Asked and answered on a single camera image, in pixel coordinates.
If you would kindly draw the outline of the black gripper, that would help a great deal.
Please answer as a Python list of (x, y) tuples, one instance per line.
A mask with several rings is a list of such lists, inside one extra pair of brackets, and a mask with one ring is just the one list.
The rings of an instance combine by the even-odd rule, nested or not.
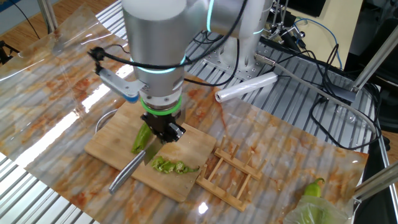
[(144, 113), (141, 120), (144, 122), (140, 129), (141, 139), (149, 139), (149, 133), (151, 133), (155, 138), (158, 137), (164, 142), (177, 142), (186, 132), (170, 114), (157, 116), (152, 113)]

